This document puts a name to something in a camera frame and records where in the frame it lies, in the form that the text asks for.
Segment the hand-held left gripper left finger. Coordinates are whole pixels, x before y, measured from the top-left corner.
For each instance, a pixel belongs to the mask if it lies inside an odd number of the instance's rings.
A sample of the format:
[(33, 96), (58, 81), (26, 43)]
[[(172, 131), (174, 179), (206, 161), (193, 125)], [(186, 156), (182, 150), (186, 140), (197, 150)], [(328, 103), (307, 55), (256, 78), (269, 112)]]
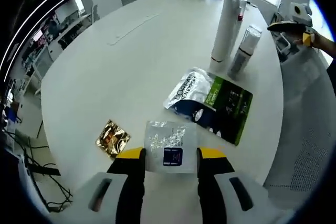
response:
[(146, 150), (142, 147), (133, 148), (119, 153), (107, 170), (108, 174), (118, 175), (124, 179), (117, 183), (112, 178), (104, 178), (98, 185), (89, 203), (89, 209), (99, 212), (103, 200), (116, 200), (116, 206), (108, 206), (114, 210), (112, 223), (140, 223), (143, 196), (145, 193), (145, 158)]

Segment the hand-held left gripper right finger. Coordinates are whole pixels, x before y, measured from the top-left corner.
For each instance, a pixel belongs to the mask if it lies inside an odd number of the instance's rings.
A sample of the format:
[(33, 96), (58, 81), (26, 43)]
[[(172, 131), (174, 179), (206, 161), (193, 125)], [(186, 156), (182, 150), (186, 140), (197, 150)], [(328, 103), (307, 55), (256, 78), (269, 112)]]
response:
[(268, 223), (266, 190), (233, 169), (215, 148), (197, 149), (198, 195), (203, 223)]

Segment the person's right hand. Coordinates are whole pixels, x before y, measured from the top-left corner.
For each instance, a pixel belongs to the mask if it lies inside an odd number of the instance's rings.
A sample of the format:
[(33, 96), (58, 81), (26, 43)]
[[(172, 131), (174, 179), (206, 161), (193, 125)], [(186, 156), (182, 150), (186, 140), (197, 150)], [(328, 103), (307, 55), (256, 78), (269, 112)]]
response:
[(323, 35), (315, 32), (313, 47), (320, 49), (324, 52), (327, 52), (329, 49), (329, 39), (325, 38)]

